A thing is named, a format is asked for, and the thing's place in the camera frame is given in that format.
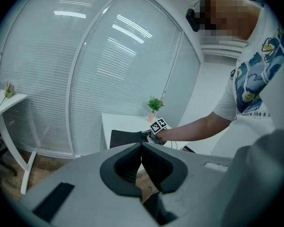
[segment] flower pot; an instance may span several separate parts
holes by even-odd
[[[151,112],[150,116],[147,119],[148,123],[151,123],[153,121],[153,117],[155,116],[155,112]]]

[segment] white t-shirt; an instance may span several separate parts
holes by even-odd
[[[238,148],[252,145],[275,129],[259,93],[284,62],[284,30],[267,5],[248,42],[213,110],[232,121],[212,151],[215,156],[234,157]]]

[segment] green plant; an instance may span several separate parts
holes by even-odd
[[[15,86],[12,85],[10,82],[7,81],[7,82],[5,83],[4,99],[5,99],[5,98],[11,98],[14,94],[16,94]]]
[[[152,96],[147,105],[152,109],[153,113],[155,111],[159,111],[160,108],[164,106],[162,100],[159,100],[156,97],[152,97]]]

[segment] man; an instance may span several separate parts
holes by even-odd
[[[229,126],[212,154],[233,157],[238,148],[275,129],[259,93],[284,62],[284,30],[267,5],[249,0],[200,0],[200,11],[205,29],[223,30],[248,44],[213,112],[157,137],[163,142],[203,140]]]

